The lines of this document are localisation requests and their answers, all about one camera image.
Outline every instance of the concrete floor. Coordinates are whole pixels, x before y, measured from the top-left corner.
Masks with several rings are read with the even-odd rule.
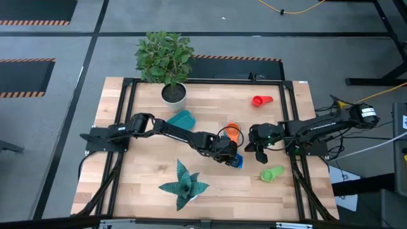
[[[93,31],[102,0],[81,0],[67,27],[0,26],[4,31]],[[315,4],[313,0],[274,0],[277,8],[297,11]],[[401,40],[406,25],[392,1],[380,1]],[[324,3],[301,15],[271,11],[257,1],[162,1],[110,0],[102,32],[238,31],[238,32],[383,32],[385,27],[371,3]],[[139,38],[98,38],[85,84],[74,114],[59,169],[45,209],[44,218],[68,216],[77,183],[77,169],[85,141],[80,133],[93,124],[104,78],[138,77],[134,70],[135,44]],[[35,99],[0,100],[0,139],[25,147],[23,154],[0,154],[0,221],[32,217],[46,171],[53,155],[64,117],[81,71],[89,37],[0,38],[0,58],[55,57],[57,63],[46,96]],[[401,63],[391,39],[383,38],[253,38],[191,37],[196,53],[275,57],[283,60],[287,80],[306,80],[314,106],[329,106],[329,94],[356,101],[387,87],[347,87],[348,77],[378,78]],[[405,102],[406,88],[368,101],[382,121],[391,120],[391,104]],[[364,132],[373,137],[392,137],[392,126]],[[369,139],[347,139],[351,153],[377,144]],[[361,176],[393,172],[392,146],[339,161],[341,168]]]

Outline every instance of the potted plant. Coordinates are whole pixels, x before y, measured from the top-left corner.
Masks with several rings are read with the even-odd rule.
[[[159,187],[164,191],[178,195],[177,211],[208,188],[208,184],[197,181],[198,175],[198,172],[190,175],[185,166],[177,160],[178,182],[166,183]]]
[[[141,79],[165,84],[161,96],[172,111],[180,111],[186,105],[183,82],[192,71],[188,59],[194,52],[189,42],[190,38],[180,38],[180,34],[160,31],[147,32],[147,40],[140,39],[137,45],[136,69],[141,71]]]

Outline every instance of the green leaves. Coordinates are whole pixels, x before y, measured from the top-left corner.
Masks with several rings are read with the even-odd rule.
[[[147,32],[146,35],[147,39],[139,41],[139,49],[135,53],[136,69],[142,71],[142,80],[172,87],[185,82],[192,70],[187,63],[194,52],[192,47],[188,47],[191,39],[165,31]]]
[[[177,160],[177,178],[178,182],[166,183],[159,188],[163,191],[178,195],[177,211],[181,210],[192,197],[203,193],[208,187],[208,184],[197,182],[199,173],[190,173],[186,167]]]

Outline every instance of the butcher block tabletop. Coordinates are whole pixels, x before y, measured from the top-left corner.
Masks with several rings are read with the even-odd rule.
[[[97,127],[107,127],[114,123],[123,78],[106,78],[95,117]],[[294,94],[301,120],[315,117],[310,89],[306,81],[294,81]],[[162,101],[161,84],[137,83],[133,114],[151,113],[156,118],[168,120],[171,112]],[[256,221],[297,221],[298,210],[295,199],[293,174],[289,157],[284,150],[268,151],[268,163],[256,161],[254,153],[244,152],[249,142],[248,132],[255,123],[277,124],[283,120],[279,87],[273,85],[222,85],[187,83],[186,109],[197,120],[193,132],[217,133],[228,122],[238,123],[245,143],[238,149],[244,157],[243,167],[236,169],[203,157],[187,144],[154,135],[146,139],[131,138],[125,153],[114,217],[126,218],[167,218],[167,219],[222,219]],[[130,95],[128,88],[125,97],[122,121],[127,110]],[[269,95],[274,101],[260,108],[252,106],[255,95]],[[286,91],[290,119],[293,118]],[[283,147],[278,142],[274,148]],[[83,164],[72,213],[77,213],[92,198],[100,186],[106,161],[106,152],[98,152],[86,159]],[[199,172],[198,181],[209,187],[196,199],[177,211],[177,196],[158,187],[164,183],[177,181],[177,159],[190,174]],[[316,156],[308,156],[308,167],[312,188],[322,204],[336,218],[331,182],[326,164]],[[283,165],[285,172],[271,183],[260,179],[263,169]],[[310,217],[307,196],[302,191],[306,217]],[[107,212],[110,190],[107,190],[102,213]]]

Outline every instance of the green cup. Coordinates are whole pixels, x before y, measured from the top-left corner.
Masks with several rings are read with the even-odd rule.
[[[284,173],[284,166],[279,165],[272,169],[265,169],[261,173],[261,179],[266,182],[272,182],[274,178]]]

